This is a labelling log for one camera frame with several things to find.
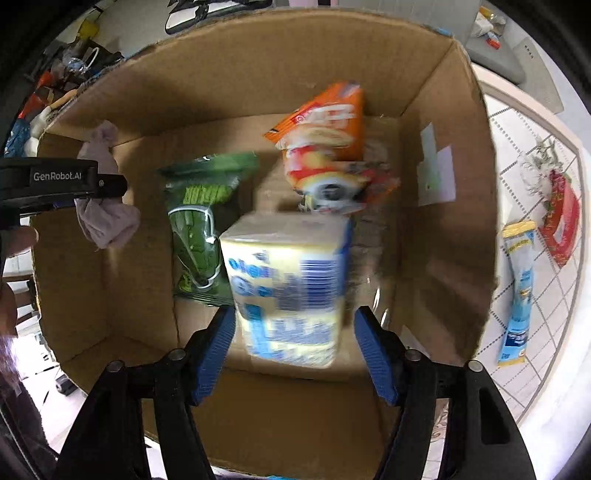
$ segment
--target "snack package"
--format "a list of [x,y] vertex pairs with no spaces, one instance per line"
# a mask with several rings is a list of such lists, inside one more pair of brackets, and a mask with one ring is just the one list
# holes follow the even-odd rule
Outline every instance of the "snack package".
[[220,237],[248,352],[326,368],[345,308],[350,221],[340,215],[250,213]]
[[534,232],[535,222],[531,220],[503,229],[503,242],[515,281],[511,317],[499,353],[499,367],[525,361],[534,288]]
[[301,210],[352,213],[397,186],[387,163],[365,158],[362,122],[361,87],[341,82],[265,134],[282,151]]
[[544,237],[550,255],[562,268],[573,253],[580,206],[570,183],[563,174],[553,170],[550,173],[550,181],[552,182],[550,208],[540,233]]
[[159,170],[173,252],[182,274],[175,293],[207,305],[232,305],[218,236],[240,217],[236,188],[258,167],[254,153],[208,155]]

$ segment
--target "blue gripper pad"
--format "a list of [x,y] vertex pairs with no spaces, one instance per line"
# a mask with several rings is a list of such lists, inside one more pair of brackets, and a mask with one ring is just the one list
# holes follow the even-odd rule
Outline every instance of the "blue gripper pad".
[[389,405],[394,405],[398,398],[392,362],[376,330],[382,330],[369,307],[360,307],[355,312],[355,338],[365,358],[375,391]]
[[216,386],[217,377],[236,331],[234,307],[220,307],[205,333],[210,333],[210,329],[214,330],[213,334],[209,341],[206,340],[206,345],[203,345],[205,351],[196,365],[197,385],[193,390],[193,400],[196,404],[211,395],[213,387]]

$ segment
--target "pink cloth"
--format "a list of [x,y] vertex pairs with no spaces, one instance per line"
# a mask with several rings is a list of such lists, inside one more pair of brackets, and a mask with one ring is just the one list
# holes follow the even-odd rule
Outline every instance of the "pink cloth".
[[[78,153],[81,160],[96,160],[99,173],[117,174],[119,167],[109,147],[117,140],[117,127],[105,120],[85,142]],[[123,199],[75,200],[82,232],[99,248],[122,247],[139,227],[139,210],[123,203]]]

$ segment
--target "brand logo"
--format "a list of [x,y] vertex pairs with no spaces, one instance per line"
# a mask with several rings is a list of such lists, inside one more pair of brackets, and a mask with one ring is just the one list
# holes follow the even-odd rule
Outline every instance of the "brand logo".
[[272,278],[273,269],[264,265],[247,265],[244,260],[234,260],[233,258],[228,260],[230,268],[239,272],[242,272],[252,278]]
[[82,172],[79,171],[51,171],[42,173],[36,171],[33,174],[33,181],[62,181],[62,180],[82,180]]

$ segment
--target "red bag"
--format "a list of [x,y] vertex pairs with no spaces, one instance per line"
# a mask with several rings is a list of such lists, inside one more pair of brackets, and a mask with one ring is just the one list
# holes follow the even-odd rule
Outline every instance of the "red bag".
[[544,226],[540,228],[540,233],[544,237],[550,255],[562,268],[573,253],[580,206],[564,175],[553,170],[550,173],[550,180],[552,182],[550,209],[544,218]]

